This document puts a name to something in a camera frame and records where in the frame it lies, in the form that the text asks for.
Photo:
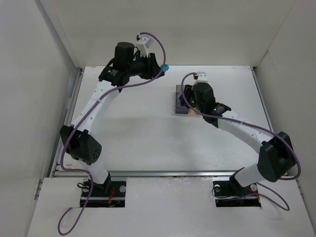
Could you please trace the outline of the teal lego brick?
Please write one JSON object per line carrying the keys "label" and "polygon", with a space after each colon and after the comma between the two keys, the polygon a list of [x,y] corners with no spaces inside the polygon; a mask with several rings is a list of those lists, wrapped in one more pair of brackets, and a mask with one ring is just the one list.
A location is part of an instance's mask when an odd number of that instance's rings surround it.
{"label": "teal lego brick", "polygon": [[168,64],[161,65],[160,68],[162,69],[164,73],[166,73],[169,70],[169,65]]}

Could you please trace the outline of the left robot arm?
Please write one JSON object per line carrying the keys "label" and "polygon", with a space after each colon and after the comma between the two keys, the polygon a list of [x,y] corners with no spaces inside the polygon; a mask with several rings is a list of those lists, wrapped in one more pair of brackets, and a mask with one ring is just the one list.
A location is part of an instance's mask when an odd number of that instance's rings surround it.
{"label": "left robot arm", "polygon": [[164,76],[154,53],[149,52],[150,37],[142,37],[135,44],[119,42],[115,56],[99,75],[94,92],[80,115],[70,126],[62,126],[60,135],[67,145],[66,153],[78,160],[92,176],[95,184],[103,185],[106,170],[102,146],[96,140],[97,126],[106,110],[119,95],[130,77],[152,79]]}

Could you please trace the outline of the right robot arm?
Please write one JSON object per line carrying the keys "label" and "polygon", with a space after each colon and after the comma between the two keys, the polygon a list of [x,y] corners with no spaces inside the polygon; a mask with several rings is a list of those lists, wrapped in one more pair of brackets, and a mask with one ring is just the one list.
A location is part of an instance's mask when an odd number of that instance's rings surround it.
{"label": "right robot arm", "polygon": [[240,139],[259,155],[257,163],[239,169],[230,177],[237,187],[247,187],[263,180],[274,183],[296,164],[286,133],[273,135],[258,127],[248,126],[230,107],[216,102],[208,83],[182,86],[179,101],[202,113],[207,123]]}

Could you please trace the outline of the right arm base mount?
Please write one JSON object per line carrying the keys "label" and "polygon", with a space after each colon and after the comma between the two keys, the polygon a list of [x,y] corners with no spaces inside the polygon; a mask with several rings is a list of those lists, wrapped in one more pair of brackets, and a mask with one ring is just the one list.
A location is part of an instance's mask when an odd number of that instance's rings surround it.
{"label": "right arm base mount", "polygon": [[229,180],[215,180],[211,192],[216,207],[261,207],[256,184],[241,187]]}

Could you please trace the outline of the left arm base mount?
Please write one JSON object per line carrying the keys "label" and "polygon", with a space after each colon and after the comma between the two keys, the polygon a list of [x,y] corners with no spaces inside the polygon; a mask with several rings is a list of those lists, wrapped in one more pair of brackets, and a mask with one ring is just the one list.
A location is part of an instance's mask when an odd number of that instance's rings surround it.
{"label": "left arm base mount", "polygon": [[[90,181],[84,180],[82,183],[77,183],[77,187],[81,189],[80,207],[84,206],[87,200]],[[101,188],[94,185],[90,198],[86,207],[92,208],[124,208],[126,195],[126,180],[114,180],[111,183],[110,189],[104,193]]]}

